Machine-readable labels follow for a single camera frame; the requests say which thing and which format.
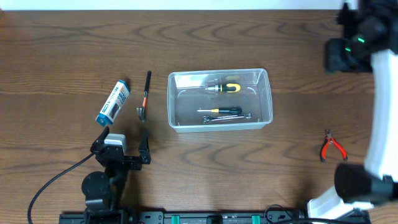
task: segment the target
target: white background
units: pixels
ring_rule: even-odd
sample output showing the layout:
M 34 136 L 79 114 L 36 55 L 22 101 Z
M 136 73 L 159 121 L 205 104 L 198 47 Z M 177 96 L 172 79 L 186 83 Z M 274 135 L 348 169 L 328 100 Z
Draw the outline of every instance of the white background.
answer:
M 348 0 L 352 8 L 358 0 Z M 2 10 L 341 9 L 343 0 L 0 0 Z

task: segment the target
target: yellow and black screwdriver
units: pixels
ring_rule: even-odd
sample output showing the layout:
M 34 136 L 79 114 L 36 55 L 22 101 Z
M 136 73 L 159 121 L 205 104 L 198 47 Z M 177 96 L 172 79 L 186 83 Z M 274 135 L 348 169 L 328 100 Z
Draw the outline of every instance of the yellow and black screwdriver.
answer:
M 217 108 L 211 110 L 197 110 L 197 112 L 212 112 L 212 113 L 224 113 L 238 115 L 242 113 L 241 108 Z
M 206 87 L 206 90 L 214 92 L 236 93 L 241 90 L 241 85 L 237 83 L 227 83 L 222 85 L 208 86 Z

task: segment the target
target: plastic container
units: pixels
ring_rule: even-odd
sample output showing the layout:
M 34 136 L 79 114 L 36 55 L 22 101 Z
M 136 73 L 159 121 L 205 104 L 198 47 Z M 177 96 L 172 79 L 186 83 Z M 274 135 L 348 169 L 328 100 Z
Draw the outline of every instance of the plastic container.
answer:
M 238 83 L 241 90 L 218 94 L 206 90 L 215 83 Z M 205 123 L 204 116 L 228 114 L 197 112 L 230 107 L 240 107 L 251 118 Z M 169 125 L 178 133 L 261 129 L 273 119 L 267 72 L 262 68 L 173 72 L 169 75 L 167 112 Z

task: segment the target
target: wrench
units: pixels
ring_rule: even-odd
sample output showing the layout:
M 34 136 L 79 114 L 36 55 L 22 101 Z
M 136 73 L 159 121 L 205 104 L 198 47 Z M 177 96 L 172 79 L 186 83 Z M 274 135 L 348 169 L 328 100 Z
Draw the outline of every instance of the wrench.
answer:
M 238 114 L 238 115 L 229 115 L 229 116 L 219 116 L 219 117 L 211 117 L 211 116 L 204 116 L 203 117 L 203 122 L 209 122 L 209 121 L 227 121 L 227 120 L 232 120 L 232 119 L 250 119 L 251 118 L 251 113 L 248 114 Z

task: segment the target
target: red-handled pliers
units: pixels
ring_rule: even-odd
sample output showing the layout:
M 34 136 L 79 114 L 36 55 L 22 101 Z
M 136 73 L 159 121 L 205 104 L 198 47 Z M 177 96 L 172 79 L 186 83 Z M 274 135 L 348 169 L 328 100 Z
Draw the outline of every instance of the red-handled pliers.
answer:
M 320 152 L 321 162 L 326 162 L 326 155 L 325 154 L 326 154 L 326 150 L 328 150 L 329 143 L 331 143 L 331 142 L 341 152 L 341 155 L 343 156 L 343 160 L 346 161 L 348 159 L 347 152 L 345 151 L 343 146 L 341 146 L 341 144 L 339 144 L 336 141 L 336 139 L 331 135 L 331 131 L 328 130 L 326 132 L 325 143 L 323 143 L 322 149 L 321 149 L 321 152 Z

